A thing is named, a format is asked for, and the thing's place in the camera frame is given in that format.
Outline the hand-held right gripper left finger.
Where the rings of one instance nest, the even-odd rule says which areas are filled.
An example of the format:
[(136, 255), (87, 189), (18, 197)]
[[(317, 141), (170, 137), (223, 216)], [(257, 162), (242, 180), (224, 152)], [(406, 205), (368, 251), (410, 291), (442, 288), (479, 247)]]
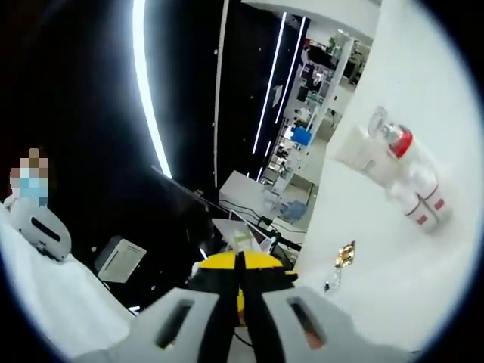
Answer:
[(226, 362), (238, 323), (236, 254), (200, 263), (185, 288), (174, 288), (132, 322), (127, 337), (77, 362)]

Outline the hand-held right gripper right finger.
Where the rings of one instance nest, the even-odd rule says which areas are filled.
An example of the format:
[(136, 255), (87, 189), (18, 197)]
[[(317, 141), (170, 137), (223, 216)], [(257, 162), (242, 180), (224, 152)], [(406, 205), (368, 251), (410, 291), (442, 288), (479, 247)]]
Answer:
[(409, 362), (411, 353), (370, 342), (314, 290), (295, 286), (276, 258), (238, 256), (244, 320), (257, 362)]

